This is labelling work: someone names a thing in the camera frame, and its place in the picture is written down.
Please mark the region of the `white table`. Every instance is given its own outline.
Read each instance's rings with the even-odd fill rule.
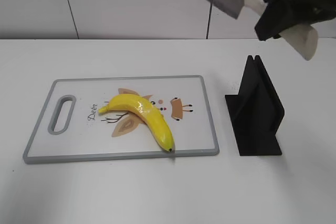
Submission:
[[[305,62],[282,40],[0,41],[0,223],[335,223],[336,45]],[[225,94],[260,54],[285,118],[283,156],[240,157]],[[59,78],[201,74],[220,154],[26,165]]]

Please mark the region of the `white knife handle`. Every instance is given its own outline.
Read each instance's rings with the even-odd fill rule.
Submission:
[[[266,8],[264,0],[244,0],[245,6],[252,9],[261,16]],[[317,48],[319,35],[317,31],[308,24],[299,24],[290,27],[280,33],[280,35],[294,49],[300,53],[305,60],[310,60]]]

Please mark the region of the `banana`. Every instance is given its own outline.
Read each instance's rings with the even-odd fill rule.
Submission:
[[[99,114],[109,111],[130,111],[140,117],[151,130],[155,140],[167,152],[174,147],[174,138],[160,111],[147,99],[135,94],[118,94],[105,107],[98,110]]]

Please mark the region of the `cutting board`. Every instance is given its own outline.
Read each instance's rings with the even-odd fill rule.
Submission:
[[[160,149],[134,114],[98,114],[120,93],[140,95],[160,109],[174,136],[173,153]],[[37,164],[218,152],[202,76],[65,79],[53,82],[23,159]]]

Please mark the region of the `knife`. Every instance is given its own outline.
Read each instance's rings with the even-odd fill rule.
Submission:
[[[264,0],[208,0],[230,17],[237,19],[243,7],[246,6],[261,16],[266,8]],[[308,24],[299,24],[280,33],[305,60],[310,60],[317,48],[318,33]]]

